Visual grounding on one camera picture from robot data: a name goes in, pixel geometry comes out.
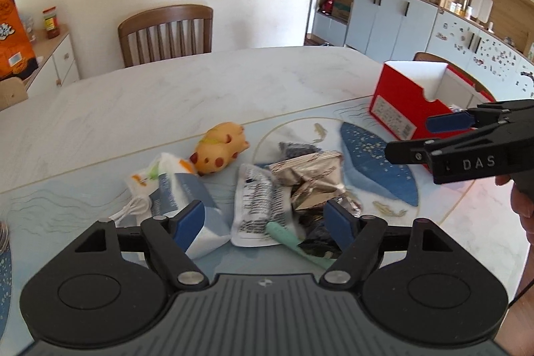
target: red sauce jar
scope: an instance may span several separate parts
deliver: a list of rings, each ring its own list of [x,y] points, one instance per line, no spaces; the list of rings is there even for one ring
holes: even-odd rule
[[[61,31],[59,29],[58,17],[55,13],[55,7],[43,11],[44,27],[46,36],[49,39],[57,37]]]

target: small figurine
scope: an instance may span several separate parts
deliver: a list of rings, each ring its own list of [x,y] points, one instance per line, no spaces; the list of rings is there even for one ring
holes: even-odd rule
[[[249,148],[244,130],[235,122],[223,122],[206,132],[189,158],[200,176],[219,172]]]

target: cabinet handle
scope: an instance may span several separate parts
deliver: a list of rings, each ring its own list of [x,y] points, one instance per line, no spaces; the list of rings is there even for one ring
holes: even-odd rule
[[[480,37],[479,43],[476,45],[475,54],[479,51],[481,41],[482,41],[482,37]]]
[[[471,40],[469,40],[469,44],[467,45],[467,49],[471,49],[471,44],[473,44],[474,37],[475,37],[475,33],[473,32],[473,35],[471,35]]]

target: cardboard box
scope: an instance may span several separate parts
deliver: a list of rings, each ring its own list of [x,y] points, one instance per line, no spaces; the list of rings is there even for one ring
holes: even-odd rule
[[[467,109],[489,101],[492,96],[476,92],[474,83],[447,63],[389,61],[369,111],[398,139],[449,137],[461,132],[430,133],[427,118],[452,113],[451,106]]]
[[[334,0],[332,17],[337,17],[347,22],[350,16],[352,1],[353,0]]]

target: human hand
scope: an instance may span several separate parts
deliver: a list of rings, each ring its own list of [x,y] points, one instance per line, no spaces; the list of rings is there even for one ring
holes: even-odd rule
[[[495,184],[502,186],[510,180],[509,175],[498,175],[495,177]],[[534,245],[534,203],[527,195],[519,192],[515,183],[510,195],[510,204],[512,210],[519,215],[521,226],[527,232],[527,240]]]

